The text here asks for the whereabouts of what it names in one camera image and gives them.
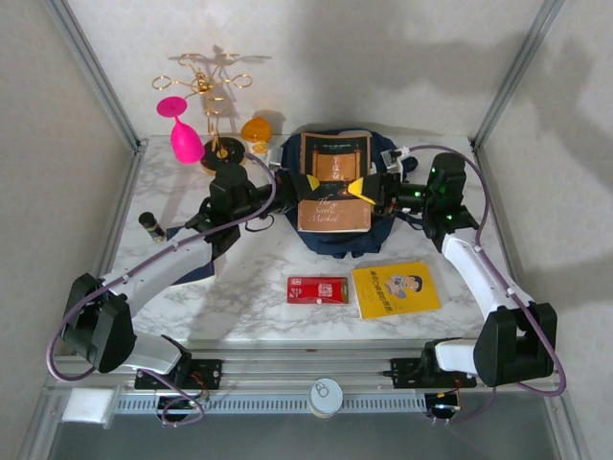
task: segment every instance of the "pink wine glass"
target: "pink wine glass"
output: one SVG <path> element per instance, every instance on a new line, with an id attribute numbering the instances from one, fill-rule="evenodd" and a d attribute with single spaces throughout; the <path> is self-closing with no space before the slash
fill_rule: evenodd
<path id="1" fill-rule="evenodd" d="M 181 163 L 195 163 L 204 157 L 204 146 L 195 129 L 179 120 L 179 115 L 187 108 L 188 103 L 185 99 L 171 96 L 160 101 L 157 113 L 166 118 L 174 118 L 170 143 L 176 159 Z"/>

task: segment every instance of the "book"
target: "book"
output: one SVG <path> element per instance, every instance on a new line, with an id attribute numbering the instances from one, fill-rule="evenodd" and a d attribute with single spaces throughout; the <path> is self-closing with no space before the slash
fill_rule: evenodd
<path id="1" fill-rule="evenodd" d="M 356 268 L 352 276 L 362 319 L 441 307 L 430 270 L 423 262 Z"/>
<path id="2" fill-rule="evenodd" d="M 319 187 L 298 204 L 301 232 L 367 232 L 371 205 L 347 191 L 354 180 L 368 175 L 370 133 L 325 135 L 302 133 L 300 169 L 317 177 Z"/>

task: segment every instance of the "cartoon face illustration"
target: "cartoon face illustration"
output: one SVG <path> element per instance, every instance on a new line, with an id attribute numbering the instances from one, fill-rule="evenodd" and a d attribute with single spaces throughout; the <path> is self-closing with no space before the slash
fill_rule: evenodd
<path id="1" fill-rule="evenodd" d="M 420 292 L 423 281 L 417 275 L 393 275 L 385 282 L 385 287 L 390 294 L 395 295 L 398 299 L 405 299 L 407 289 Z"/>

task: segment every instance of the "dark blue bag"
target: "dark blue bag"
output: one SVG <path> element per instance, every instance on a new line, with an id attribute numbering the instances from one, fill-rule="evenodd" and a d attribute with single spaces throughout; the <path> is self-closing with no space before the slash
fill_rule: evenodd
<path id="1" fill-rule="evenodd" d="M 361 128 L 344 128 L 331 129 L 327 131 L 312 131 L 317 134 L 338 134 L 349 130 L 366 130 Z M 381 152 L 385 150 L 395 149 L 396 145 L 387 137 L 370 131 L 371 137 L 371 161 L 375 163 L 378 172 L 385 171 L 385 164 L 381 158 Z M 300 143 L 301 134 L 294 134 L 287 139 L 283 147 L 282 166 L 288 168 L 291 173 L 300 173 Z M 415 158 L 409 158 L 405 170 L 408 172 L 417 166 Z M 352 256 L 361 257 L 366 253 L 377 253 L 381 250 L 381 245 L 392 231 L 394 218 L 380 218 L 373 216 L 371 220 L 371 229 L 368 232 L 362 233 L 309 233 L 298 231 L 298 209 L 293 208 L 286 214 L 289 223 L 291 223 L 298 236 L 305 242 L 306 247 L 311 251 L 323 256 L 333 256 L 336 259 L 342 259 L 348 252 Z"/>

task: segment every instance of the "white wall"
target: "white wall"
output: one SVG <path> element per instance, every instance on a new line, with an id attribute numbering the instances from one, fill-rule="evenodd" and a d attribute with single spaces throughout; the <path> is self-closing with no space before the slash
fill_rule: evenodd
<path id="1" fill-rule="evenodd" d="M 0 2 L 0 457 L 14 458 L 128 152 L 40 0 Z"/>
<path id="2" fill-rule="evenodd" d="M 278 133 L 311 123 L 377 122 L 383 132 L 473 134 L 530 27 L 541 0 L 69 0 L 140 136 L 167 134 L 156 104 L 187 80 L 169 60 L 214 55 L 249 59 L 228 68 L 254 84 L 234 90 L 236 128 L 260 110 Z M 200 132 L 200 102 L 184 121 Z M 221 129 L 230 128 L 222 124 Z"/>
<path id="3" fill-rule="evenodd" d="M 608 0 L 566 2 L 484 158 L 595 460 L 613 458 L 612 23 Z"/>

